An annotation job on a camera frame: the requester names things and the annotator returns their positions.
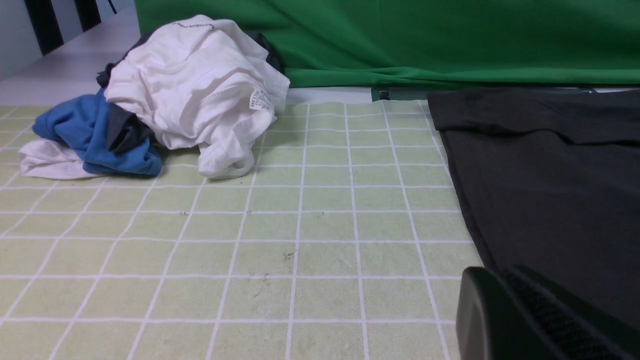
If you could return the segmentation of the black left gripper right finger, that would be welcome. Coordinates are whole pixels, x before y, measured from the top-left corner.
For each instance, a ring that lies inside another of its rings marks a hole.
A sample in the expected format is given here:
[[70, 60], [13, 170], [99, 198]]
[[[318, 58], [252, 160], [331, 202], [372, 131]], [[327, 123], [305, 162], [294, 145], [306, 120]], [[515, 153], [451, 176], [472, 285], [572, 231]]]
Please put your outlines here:
[[637, 360], [639, 335], [622, 330], [613, 337], [589, 322], [526, 272], [506, 268], [507, 284], [550, 347], [566, 360]]

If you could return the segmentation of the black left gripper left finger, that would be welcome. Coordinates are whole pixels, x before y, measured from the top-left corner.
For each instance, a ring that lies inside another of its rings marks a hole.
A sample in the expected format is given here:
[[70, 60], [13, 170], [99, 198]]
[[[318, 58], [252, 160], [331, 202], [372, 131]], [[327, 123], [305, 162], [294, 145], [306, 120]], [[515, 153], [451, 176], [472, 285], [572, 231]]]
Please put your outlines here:
[[455, 333], [462, 360], [564, 360], [510, 288], [489, 269], [462, 271]]

